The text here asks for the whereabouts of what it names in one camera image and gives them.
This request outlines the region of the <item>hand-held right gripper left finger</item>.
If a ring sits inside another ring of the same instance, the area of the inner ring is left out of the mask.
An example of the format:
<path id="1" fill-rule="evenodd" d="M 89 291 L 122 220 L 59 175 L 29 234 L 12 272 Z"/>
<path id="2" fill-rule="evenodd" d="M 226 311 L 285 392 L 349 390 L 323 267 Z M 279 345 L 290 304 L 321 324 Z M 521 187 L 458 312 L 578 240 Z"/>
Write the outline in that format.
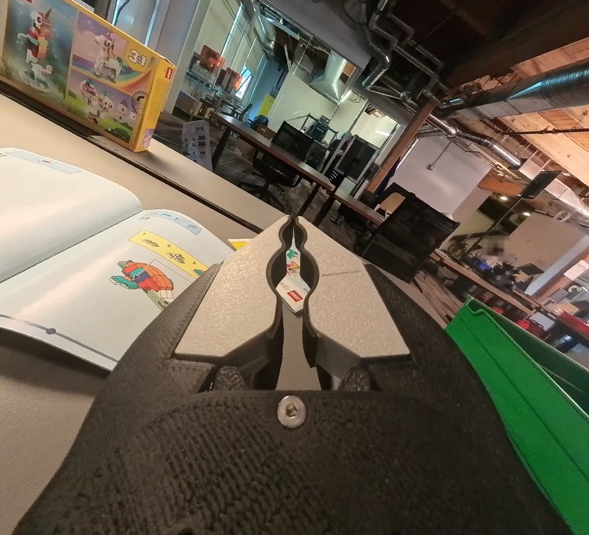
<path id="1" fill-rule="evenodd" d="M 174 354 L 220 366 L 280 366 L 283 302 L 294 219 L 285 216 L 227 257 L 209 282 Z"/>

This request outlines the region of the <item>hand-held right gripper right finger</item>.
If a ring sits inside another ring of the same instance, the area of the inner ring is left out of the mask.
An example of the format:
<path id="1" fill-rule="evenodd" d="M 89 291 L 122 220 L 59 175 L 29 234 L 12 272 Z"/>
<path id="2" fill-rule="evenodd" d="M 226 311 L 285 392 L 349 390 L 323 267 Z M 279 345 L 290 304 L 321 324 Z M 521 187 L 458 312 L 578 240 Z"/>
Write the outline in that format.
<path id="1" fill-rule="evenodd" d="M 343 379 L 349 369 L 407 361 L 410 350 L 360 257 L 303 217 L 294 221 L 303 301 L 303 350 L 310 367 Z"/>

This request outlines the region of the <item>green plastic bin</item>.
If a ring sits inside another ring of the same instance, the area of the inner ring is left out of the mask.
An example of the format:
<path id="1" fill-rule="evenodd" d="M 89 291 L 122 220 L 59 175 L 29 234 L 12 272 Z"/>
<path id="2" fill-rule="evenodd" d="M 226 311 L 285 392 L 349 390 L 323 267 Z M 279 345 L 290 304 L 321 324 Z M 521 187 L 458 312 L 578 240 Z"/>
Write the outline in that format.
<path id="1" fill-rule="evenodd" d="M 588 534 L 588 369 L 470 297 L 446 326 L 537 485 Z"/>

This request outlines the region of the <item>closed white instruction booklet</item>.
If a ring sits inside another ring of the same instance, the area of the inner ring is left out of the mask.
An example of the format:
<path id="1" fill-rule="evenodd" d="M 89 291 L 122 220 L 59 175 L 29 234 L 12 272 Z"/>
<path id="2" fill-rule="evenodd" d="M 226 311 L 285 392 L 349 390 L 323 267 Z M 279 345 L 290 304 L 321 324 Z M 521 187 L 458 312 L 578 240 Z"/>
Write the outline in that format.
<path id="1" fill-rule="evenodd" d="M 286 229 L 276 242 L 255 238 L 243 243 L 223 262 L 223 281 L 237 292 L 234 308 L 245 308 L 248 315 L 271 319 L 278 301 L 298 314 L 310 290 L 300 266 L 294 233 Z"/>

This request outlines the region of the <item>large black mesh chair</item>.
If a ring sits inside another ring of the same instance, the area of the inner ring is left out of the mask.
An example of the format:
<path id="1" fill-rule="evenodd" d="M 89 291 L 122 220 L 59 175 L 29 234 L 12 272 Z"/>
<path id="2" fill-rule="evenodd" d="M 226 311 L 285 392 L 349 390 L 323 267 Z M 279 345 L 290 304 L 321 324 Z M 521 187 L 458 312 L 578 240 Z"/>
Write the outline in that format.
<path id="1" fill-rule="evenodd" d="M 401 281 L 410 283 L 431 253 L 460 225 L 409 194 L 383 223 L 358 239 L 355 253 Z"/>

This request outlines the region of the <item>short wooden table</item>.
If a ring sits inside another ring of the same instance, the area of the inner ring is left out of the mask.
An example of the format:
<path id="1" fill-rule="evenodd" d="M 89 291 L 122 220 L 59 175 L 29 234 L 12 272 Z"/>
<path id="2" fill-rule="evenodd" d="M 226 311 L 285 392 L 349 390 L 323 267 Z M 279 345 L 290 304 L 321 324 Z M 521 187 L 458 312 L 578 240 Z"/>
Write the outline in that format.
<path id="1" fill-rule="evenodd" d="M 386 217 L 380 215 L 377 211 L 367 206 L 360 200 L 340 190 L 335 191 L 333 198 L 338 201 L 341 206 L 346 207 L 354 214 L 363 218 L 366 222 L 370 222 L 376 226 L 380 226 L 386 219 Z"/>

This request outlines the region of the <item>tan chair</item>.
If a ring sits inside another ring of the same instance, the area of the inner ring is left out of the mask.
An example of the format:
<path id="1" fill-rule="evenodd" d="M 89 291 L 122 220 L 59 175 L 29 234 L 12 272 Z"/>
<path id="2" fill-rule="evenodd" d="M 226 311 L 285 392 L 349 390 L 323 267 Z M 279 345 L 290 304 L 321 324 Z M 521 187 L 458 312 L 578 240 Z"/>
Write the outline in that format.
<path id="1" fill-rule="evenodd" d="M 374 209 L 383 218 L 392 214 L 406 199 L 406 195 L 400 192 L 392 192 L 387 195 Z"/>

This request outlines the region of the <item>cluttered workbench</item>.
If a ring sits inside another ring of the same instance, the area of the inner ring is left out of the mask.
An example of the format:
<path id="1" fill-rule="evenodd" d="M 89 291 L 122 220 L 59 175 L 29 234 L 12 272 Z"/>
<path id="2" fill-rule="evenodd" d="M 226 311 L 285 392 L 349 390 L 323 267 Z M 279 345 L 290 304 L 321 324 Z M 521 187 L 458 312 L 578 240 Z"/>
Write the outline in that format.
<path id="1" fill-rule="evenodd" d="M 504 291 L 495 287 L 492 283 L 486 281 L 479 274 L 472 270 L 458 264 L 443 251 L 435 249 L 430 254 L 430 259 L 434 260 L 438 265 L 442 265 L 446 268 L 451 269 L 461 277 L 469 279 L 472 284 L 475 284 L 479 288 L 484 288 L 485 291 L 494 295 L 496 298 L 501 299 L 503 302 L 510 304 L 518 310 L 524 312 L 526 315 L 531 316 L 534 312 L 543 311 L 548 312 L 546 306 L 539 303 L 533 297 L 523 294 L 518 290 Z"/>

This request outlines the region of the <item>black cabinet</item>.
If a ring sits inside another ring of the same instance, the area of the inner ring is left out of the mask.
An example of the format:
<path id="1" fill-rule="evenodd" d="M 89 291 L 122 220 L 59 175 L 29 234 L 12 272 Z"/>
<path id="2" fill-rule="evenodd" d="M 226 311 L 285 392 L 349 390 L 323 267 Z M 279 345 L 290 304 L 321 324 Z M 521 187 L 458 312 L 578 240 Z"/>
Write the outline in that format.
<path id="1" fill-rule="evenodd" d="M 358 183 L 379 152 L 372 143 L 353 135 L 338 165 L 340 173 Z"/>

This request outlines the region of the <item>long wooden table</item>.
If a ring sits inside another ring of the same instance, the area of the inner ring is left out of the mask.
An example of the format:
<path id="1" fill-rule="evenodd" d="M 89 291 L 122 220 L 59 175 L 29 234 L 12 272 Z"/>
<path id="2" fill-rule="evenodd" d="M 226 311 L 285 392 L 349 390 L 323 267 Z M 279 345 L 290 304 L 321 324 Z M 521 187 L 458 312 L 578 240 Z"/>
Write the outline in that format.
<path id="1" fill-rule="evenodd" d="M 313 201 L 315 195 L 318 193 L 320 188 L 329 192 L 330 196 L 333 196 L 333 194 L 339 190 L 339 187 L 341 185 L 340 183 L 331 183 L 331 181 L 326 176 L 321 174 L 319 171 L 313 169 L 311 166 L 300 161 L 295 156 L 288 153 L 285 149 L 280 148 L 276 144 L 270 142 L 267 138 L 264 138 L 260 133 L 254 131 L 248 126 L 245 126 L 238 119 L 232 118 L 228 115 L 216 111 L 212 111 L 210 113 L 210 119 L 214 119 L 219 124 L 225 127 L 225 131 L 221 135 L 217 143 L 217 147 L 214 150 L 214 153 L 211 158 L 211 165 L 213 170 L 216 168 L 219 159 L 223 151 L 225 150 L 227 141 L 229 140 L 231 133 L 234 133 L 240 139 L 246 141 L 250 146 L 254 147 L 256 150 L 261 151 L 262 153 L 267 154 L 269 156 L 273 156 L 282 165 L 291 168 L 293 171 L 297 173 L 299 178 L 303 178 L 306 181 L 314 184 L 311 193 L 296 213 L 297 216 L 302 216 L 305 214 L 305 211 L 310 206 L 311 202 Z"/>

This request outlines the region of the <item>white picture sign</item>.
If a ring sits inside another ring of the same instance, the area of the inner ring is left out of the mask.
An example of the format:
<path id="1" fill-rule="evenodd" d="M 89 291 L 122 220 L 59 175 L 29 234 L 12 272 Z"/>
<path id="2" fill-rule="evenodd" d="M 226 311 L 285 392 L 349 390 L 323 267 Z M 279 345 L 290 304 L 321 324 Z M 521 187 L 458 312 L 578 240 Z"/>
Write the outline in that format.
<path id="1" fill-rule="evenodd" d="M 184 123 L 181 133 L 181 154 L 199 166 L 213 171 L 208 120 L 198 119 Z"/>

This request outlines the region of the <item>open instruction booklet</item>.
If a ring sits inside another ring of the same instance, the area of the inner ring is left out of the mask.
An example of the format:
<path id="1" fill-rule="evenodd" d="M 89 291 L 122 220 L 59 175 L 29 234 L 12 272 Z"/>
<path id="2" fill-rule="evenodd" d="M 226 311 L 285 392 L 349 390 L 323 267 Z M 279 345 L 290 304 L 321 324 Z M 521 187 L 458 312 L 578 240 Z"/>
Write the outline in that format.
<path id="1" fill-rule="evenodd" d="M 123 186 L 1 149 L 1 331 L 113 370 L 137 336 L 234 249 Z"/>

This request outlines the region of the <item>metal vent hood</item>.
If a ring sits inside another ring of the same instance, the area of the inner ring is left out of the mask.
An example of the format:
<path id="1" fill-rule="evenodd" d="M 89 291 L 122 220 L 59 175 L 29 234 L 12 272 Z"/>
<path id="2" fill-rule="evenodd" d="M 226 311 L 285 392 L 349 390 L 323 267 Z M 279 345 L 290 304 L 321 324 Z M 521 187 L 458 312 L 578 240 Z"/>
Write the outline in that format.
<path id="1" fill-rule="evenodd" d="M 309 87 L 331 103 L 339 106 L 347 97 L 360 68 L 332 51 L 323 70 L 311 77 Z"/>

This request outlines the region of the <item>wooden support post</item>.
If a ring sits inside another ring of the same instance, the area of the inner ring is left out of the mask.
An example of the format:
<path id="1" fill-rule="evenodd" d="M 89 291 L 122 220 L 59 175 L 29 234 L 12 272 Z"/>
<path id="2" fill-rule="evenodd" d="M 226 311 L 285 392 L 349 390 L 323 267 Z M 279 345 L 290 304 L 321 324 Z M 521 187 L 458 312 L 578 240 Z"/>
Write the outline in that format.
<path id="1" fill-rule="evenodd" d="M 394 146 L 387 153 L 385 158 L 379 164 L 379 169 L 370 179 L 366 190 L 372 193 L 378 191 L 379 187 L 386 183 L 394 170 L 395 164 L 404 156 L 408 148 L 415 141 L 417 132 L 424 125 L 426 119 L 431 115 L 438 103 L 434 99 L 427 99 L 426 102 L 417 108 L 408 125 L 404 127 L 401 134 L 398 135 Z"/>

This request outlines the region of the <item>silver spiral air duct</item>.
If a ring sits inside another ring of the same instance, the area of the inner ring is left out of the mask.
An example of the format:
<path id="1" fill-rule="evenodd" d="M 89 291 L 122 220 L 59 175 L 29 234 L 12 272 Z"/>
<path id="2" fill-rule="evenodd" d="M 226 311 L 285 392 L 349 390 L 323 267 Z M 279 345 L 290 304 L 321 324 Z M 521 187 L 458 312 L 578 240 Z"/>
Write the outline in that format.
<path id="1" fill-rule="evenodd" d="M 524 163 L 518 156 L 505 148 L 496 139 L 478 133 L 466 126 L 452 125 L 447 120 L 438 118 L 432 114 L 426 118 L 425 122 L 438 129 L 449 138 L 457 138 L 487 148 L 492 154 L 506 161 L 512 169 L 519 169 Z"/>

